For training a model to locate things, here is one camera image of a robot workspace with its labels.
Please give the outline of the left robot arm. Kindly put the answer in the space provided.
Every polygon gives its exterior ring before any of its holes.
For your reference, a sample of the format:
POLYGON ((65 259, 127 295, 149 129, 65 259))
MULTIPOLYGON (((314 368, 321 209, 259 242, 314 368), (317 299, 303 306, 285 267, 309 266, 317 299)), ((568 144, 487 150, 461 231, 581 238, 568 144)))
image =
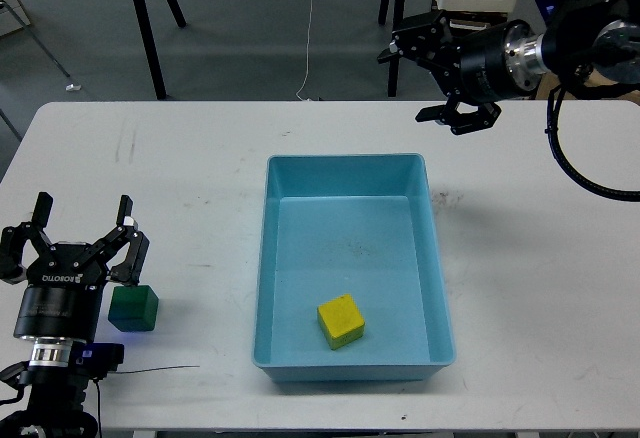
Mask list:
POLYGON ((1 279, 25 283, 14 336, 32 344, 26 361, 1 372, 25 409, 1 421, 4 437, 95 437, 100 422, 83 403, 123 362, 124 347, 98 343, 95 334, 108 283, 139 283, 149 240, 131 216, 124 195, 114 228, 94 243, 53 243, 45 233, 52 197, 39 193, 32 216, 1 233, 1 279))

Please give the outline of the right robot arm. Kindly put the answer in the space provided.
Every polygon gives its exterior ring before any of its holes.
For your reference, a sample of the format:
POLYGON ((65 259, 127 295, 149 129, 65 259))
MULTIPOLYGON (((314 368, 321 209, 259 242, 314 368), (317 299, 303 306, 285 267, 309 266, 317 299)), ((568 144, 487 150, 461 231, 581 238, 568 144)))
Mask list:
POLYGON ((639 0, 535 0, 546 29, 523 20, 459 33, 453 15, 438 10, 402 19, 378 60, 405 58, 428 70, 447 101, 423 108, 419 122, 435 121, 455 135, 491 128, 500 101, 531 96, 546 74, 559 83, 548 94, 545 133, 564 173, 583 189, 611 200, 636 202, 583 176, 559 140, 565 95, 582 100, 618 98, 639 88, 639 0))

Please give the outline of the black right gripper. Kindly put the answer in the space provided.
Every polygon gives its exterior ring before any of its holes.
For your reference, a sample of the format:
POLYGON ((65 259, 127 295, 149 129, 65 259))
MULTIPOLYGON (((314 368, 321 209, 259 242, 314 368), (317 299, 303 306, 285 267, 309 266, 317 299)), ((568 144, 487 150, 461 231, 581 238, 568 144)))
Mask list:
POLYGON ((502 113, 494 102, 531 94, 531 72, 521 61, 521 42, 530 37, 530 25, 514 20, 452 40, 448 12, 435 10, 403 18, 377 62, 407 58, 429 70, 446 102, 422 108, 415 121, 459 136, 492 128, 502 113), (462 102, 475 110, 460 112, 462 102))

